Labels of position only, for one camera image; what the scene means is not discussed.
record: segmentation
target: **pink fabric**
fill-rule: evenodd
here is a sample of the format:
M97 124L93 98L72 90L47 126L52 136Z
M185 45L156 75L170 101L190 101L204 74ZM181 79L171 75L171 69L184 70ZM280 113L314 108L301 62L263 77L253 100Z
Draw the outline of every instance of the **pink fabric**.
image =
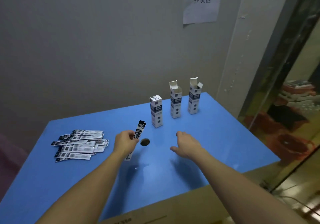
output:
M0 201L18 174L28 154L0 134Z

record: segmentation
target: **forearm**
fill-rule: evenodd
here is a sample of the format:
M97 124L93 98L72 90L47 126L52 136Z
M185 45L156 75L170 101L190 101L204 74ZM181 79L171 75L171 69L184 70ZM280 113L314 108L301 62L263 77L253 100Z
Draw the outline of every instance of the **forearm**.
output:
M124 157L112 153L100 166L62 195L38 220L42 223L96 223Z
M270 193L216 160L206 150L197 151L192 160L237 224L306 223Z

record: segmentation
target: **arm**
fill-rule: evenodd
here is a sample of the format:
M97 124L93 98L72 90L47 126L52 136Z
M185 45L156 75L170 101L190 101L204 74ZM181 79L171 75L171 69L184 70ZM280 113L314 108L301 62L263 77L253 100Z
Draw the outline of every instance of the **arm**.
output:
M62 195L36 224L97 223L122 161L139 141L133 136L133 131L118 134L112 154Z
M178 131L177 137L178 147L170 149L200 168L235 223L306 224L270 193L212 157L192 136Z

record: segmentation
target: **hand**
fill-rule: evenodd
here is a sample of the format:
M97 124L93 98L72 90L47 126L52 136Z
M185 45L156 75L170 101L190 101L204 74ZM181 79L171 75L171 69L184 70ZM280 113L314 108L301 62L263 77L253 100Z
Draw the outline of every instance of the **hand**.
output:
M178 131L176 136L178 137L178 147L170 147L170 150L178 156L192 159L193 155L202 149L200 143L191 135Z
M113 152L125 158L132 153L139 142L134 138L134 131L122 131L115 137Z

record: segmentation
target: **blue tabletop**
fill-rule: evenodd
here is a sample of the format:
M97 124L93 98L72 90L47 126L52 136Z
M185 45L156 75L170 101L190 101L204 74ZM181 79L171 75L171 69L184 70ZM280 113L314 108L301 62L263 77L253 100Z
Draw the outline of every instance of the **blue tabletop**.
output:
M188 96L182 98L181 117L172 119L170 100L163 100L163 126L151 124L150 104L108 110L50 121L19 174L0 203L3 223L35 223L71 186L110 155L116 134L135 130L146 122L132 159L124 161L102 212L101 220L205 186L207 180L191 161L170 151L177 145L176 132L198 139L215 158L243 173L279 160L231 114L207 93L201 94L199 112L187 112ZM110 140L104 153L87 160L54 162L57 148L50 146L60 135L74 129L103 130Z

